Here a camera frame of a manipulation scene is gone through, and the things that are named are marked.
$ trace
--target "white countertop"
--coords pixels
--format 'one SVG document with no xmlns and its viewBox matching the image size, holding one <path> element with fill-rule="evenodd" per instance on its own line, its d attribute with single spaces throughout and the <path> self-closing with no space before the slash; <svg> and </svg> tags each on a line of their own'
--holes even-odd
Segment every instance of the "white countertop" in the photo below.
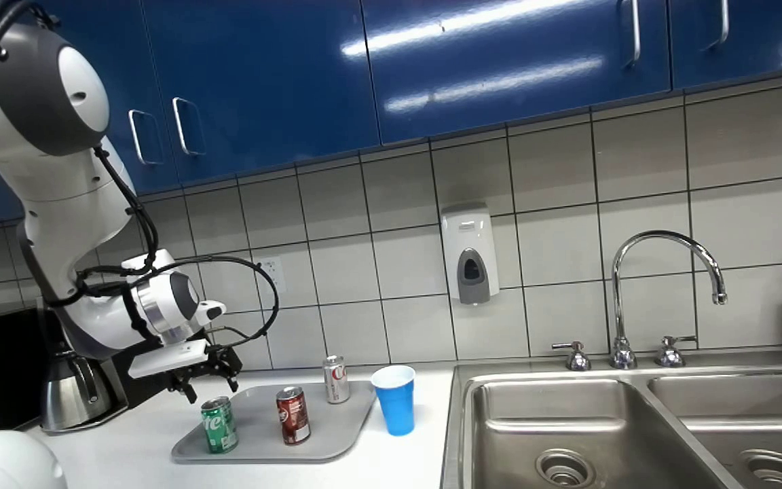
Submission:
<svg viewBox="0 0 782 489">
<path fill-rule="evenodd" d="M 386 435 L 383 413 L 375 404 L 354 451 L 325 465 L 174 465 L 174 443 L 199 427 L 202 398 L 229 390 L 223 379 L 195 382 L 202 395 L 195 404 L 164 390 L 105 427 L 60 437 L 45 437 L 40 428 L 33 435 L 56 454 L 71 489 L 436 489 L 450 374 L 439 367 L 417 370 L 415 431 L 407 437 Z M 242 387 L 314 379 L 321 378 L 242 374 Z"/>
</svg>

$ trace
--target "wall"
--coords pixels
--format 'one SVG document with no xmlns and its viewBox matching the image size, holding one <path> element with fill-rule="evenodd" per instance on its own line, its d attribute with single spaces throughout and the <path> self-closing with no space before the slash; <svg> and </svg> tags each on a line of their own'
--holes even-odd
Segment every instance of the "wall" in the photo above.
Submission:
<svg viewBox="0 0 782 489">
<path fill-rule="evenodd" d="M 465 200 L 493 216 L 502 294 L 484 307 L 450 304 L 445 285 L 439 208 Z M 782 79 L 176 192 L 149 211 L 176 254 L 276 260 L 283 315 L 242 349 L 249 370 L 331 349 L 354 364 L 544 356 L 569 340 L 605 353 L 610 254 L 646 227 L 701 239 L 731 298 L 711 304 L 682 246 L 636 246 L 622 294 L 639 349 L 663 333 L 782 345 Z M 130 227 L 98 257 L 135 250 Z M 259 327 L 269 296 L 249 273 L 189 273 L 230 307 L 223 322 Z M 0 227 L 0 307 L 33 296 Z"/>
</svg>

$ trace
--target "kettle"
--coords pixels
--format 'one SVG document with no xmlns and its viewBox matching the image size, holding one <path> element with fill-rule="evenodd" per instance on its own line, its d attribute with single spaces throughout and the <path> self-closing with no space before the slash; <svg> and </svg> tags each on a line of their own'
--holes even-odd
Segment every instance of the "kettle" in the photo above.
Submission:
<svg viewBox="0 0 782 489">
<path fill-rule="evenodd" d="M 50 361 L 44 385 L 44 431 L 71 431 L 115 410 L 104 372 L 73 349 Z"/>
</svg>

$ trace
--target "sink basin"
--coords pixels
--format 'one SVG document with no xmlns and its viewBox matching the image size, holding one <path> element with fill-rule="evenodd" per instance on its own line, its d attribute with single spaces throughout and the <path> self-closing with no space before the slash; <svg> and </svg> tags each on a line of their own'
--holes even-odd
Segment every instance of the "sink basin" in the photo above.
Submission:
<svg viewBox="0 0 782 489">
<path fill-rule="evenodd" d="M 628 382 L 474 379 L 462 485 L 722 485 Z"/>
<path fill-rule="evenodd" d="M 677 374 L 650 387 L 738 484 L 782 485 L 782 372 Z"/>
</svg>

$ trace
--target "blue cup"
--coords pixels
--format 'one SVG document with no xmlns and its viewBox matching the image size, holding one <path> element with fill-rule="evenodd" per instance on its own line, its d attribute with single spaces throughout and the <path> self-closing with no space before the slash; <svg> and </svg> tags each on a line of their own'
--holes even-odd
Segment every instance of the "blue cup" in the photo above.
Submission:
<svg viewBox="0 0 782 489">
<path fill-rule="evenodd" d="M 415 370 L 405 364 L 383 367 L 373 378 L 373 387 L 381 395 L 386 428 L 394 437 L 415 428 Z"/>
</svg>

